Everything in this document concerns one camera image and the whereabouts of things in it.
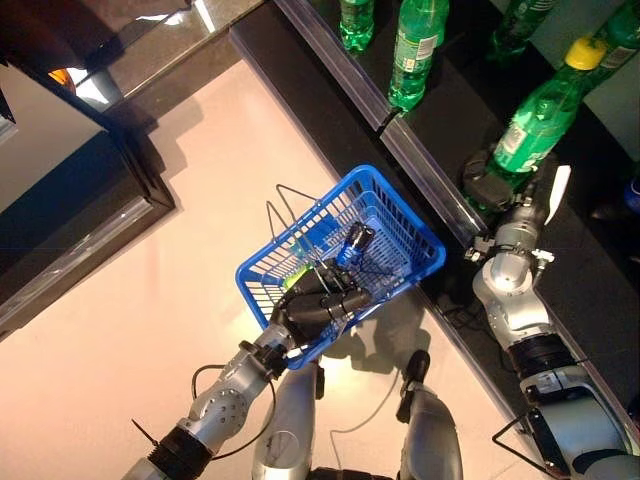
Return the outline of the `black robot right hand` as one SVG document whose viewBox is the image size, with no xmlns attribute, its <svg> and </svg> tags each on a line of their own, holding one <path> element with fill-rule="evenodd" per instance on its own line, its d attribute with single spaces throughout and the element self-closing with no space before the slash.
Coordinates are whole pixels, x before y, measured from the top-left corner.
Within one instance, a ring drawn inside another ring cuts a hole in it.
<svg viewBox="0 0 640 480">
<path fill-rule="evenodd" d="M 460 179 L 465 198 L 477 211 L 502 213 L 532 196 L 540 174 L 537 169 L 523 174 L 505 170 L 493 160 L 491 149 L 482 149 L 467 158 Z"/>
</svg>

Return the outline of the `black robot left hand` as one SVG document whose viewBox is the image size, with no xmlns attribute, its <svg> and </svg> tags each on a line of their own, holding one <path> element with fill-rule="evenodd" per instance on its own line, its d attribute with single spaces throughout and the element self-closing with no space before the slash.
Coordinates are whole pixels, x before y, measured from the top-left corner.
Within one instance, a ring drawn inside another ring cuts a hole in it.
<svg viewBox="0 0 640 480">
<path fill-rule="evenodd" d="M 315 341 L 334 322 L 369 306 L 371 292 L 333 261 L 306 270 L 275 304 L 269 325 L 284 327 L 296 346 Z"/>
</svg>

